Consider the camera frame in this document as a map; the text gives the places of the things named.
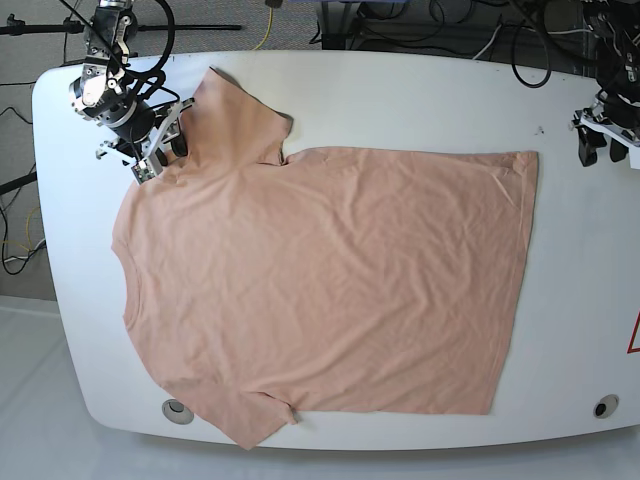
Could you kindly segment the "peach pink T-shirt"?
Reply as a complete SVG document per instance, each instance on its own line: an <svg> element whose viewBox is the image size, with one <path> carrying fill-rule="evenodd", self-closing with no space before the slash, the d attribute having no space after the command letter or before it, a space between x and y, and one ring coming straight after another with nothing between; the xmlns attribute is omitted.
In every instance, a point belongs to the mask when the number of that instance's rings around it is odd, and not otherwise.
<svg viewBox="0 0 640 480"><path fill-rule="evenodd" d="M188 153L112 248L153 381L250 449L301 411L486 415L533 226L533 151L284 155L292 122L216 71Z"/></svg>

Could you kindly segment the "black tripod stand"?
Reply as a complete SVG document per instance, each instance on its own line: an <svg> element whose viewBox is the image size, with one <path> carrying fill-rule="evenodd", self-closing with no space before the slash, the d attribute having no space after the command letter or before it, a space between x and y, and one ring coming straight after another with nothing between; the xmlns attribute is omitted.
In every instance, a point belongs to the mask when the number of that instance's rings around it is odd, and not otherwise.
<svg viewBox="0 0 640 480"><path fill-rule="evenodd" d="M61 12L54 12L53 17L37 20L34 15L18 18L15 12L9 15L1 13L1 83L24 83L22 80L7 80L31 72L42 72L47 69L81 64L86 56L86 41L92 30L85 22L78 19L72 12L66 12L62 18ZM135 14L138 30L133 30L127 45L130 57L159 56L166 46L168 35L167 22L160 20L155 23L140 23L140 15ZM172 54L188 51L212 51L213 47L184 47L182 40L218 40L221 34L236 35L243 30L239 24L180 24L175 25ZM69 51L69 36L71 36L71 57Z"/></svg>

